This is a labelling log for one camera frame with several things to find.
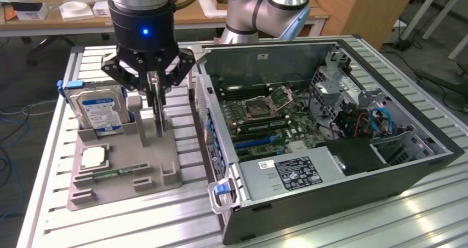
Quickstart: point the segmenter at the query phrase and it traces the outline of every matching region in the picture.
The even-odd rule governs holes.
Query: blue hard drive label
[[[291,191],[322,182],[308,157],[290,159],[275,163],[279,178],[284,188]]]
[[[96,131],[112,131],[120,128],[118,113],[112,110],[112,98],[85,100],[81,102],[92,128]]]

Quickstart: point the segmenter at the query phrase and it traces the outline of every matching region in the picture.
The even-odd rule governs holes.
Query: ur robot arm
[[[308,0],[228,0],[221,44],[257,42],[257,31],[292,40],[310,14]]]
[[[179,49],[173,37],[173,12],[195,0],[180,4],[171,0],[108,0],[116,36],[116,56],[102,61],[101,70],[128,90],[145,93],[152,106],[157,134],[164,134],[165,92],[179,85],[195,58],[189,49]],[[173,69],[165,69],[177,57]],[[122,67],[124,62],[137,75]]]

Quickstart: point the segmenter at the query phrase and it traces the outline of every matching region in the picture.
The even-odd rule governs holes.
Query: open computer tower
[[[401,194],[462,154],[344,41],[204,52],[195,101],[224,244]]]

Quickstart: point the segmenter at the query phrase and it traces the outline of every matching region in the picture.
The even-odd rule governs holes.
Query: metal slotted table
[[[463,123],[363,40],[351,36],[340,38],[466,149],[468,127]],[[191,48],[199,58],[200,45],[211,43],[183,43],[180,46]],[[98,69],[98,62],[100,56],[113,48],[74,49],[64,80],[108,79]],[[352,75],[363,87],[375,86],[363,72],[354,70]],[[224,247],[217,218],[208,203],[205,172],[188,104],[189,85],[192,83],[187,81],[185,85],[172,88],[165,106],[175,127],[181,188],[72,212],[65,209],[65,204],[78,124],[69,106],[58,98],[17,247]],[[149,109],[142,113],[150,117]],[[399,196],[228,247],[459,247],[466,244],[468,155],[463,154]]]

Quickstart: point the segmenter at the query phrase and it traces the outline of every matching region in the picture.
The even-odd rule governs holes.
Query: barcode sticker
[[[265,160],[263,162],[257,162],[257,166],[260,167],[260,170],[272,168],[275,166],[275,162],[272,159]]]

